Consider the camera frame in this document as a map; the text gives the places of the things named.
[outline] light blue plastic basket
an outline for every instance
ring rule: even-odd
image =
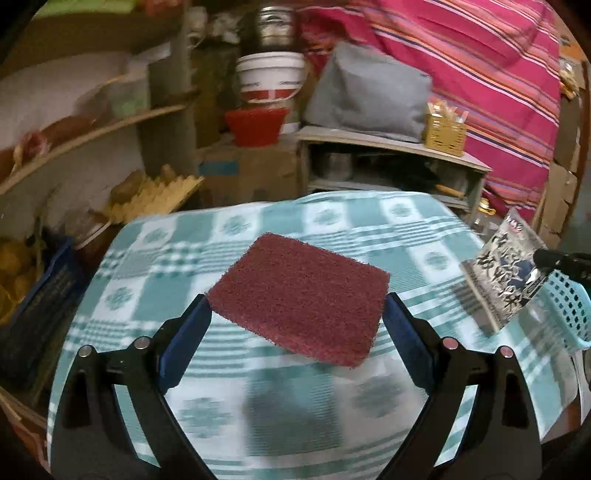
[[[581,284],[554,270],[536,296],[560,329],[569,354],[591,348],[591,300]]]

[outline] metal screw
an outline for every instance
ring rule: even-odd
[[[139,337],[135,339],[134,347],[136,347],[138,350],[148,348],[148,345],[150,345],[150,337]]]
[[[460,344],[457,342],[455,338],[452,337],[445,337],[443,339],[443,346],[448,350],[455,350]]]
[[[511,358],[513,356],[513,350],[511,349],[511,347],[508,346],[502,346],[501,347],[501,355],[504,356],[505,358]]]
[[[82,358],[89,356],[92,353],[92,347],[90,345],[83,345],[78,350],[78,355]]]

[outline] blue gripper pad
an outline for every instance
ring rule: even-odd
[[[386,296],[382,320],[413,383],[431,394],[435,386],[434,359],[410,322],[412,314],[395,293]]]
[[[184,311],[181,319],[184,319],[181,327],[160,357],[158,386],[163,394],[179,384],[212,322],[212,308],[207,298],[203,295],[197,296]]]

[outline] white bucket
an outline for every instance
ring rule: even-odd
[[[292,51],[266,51],[240,57],[236,63],[240,96],[248,103],[293,98],[306,79],[305,66],[304,55]]]

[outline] maroon scouring pad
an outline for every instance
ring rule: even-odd
[[[212,309],[294,353],[344,367],[369,353],[390,275],[273,233],[207,292]]]

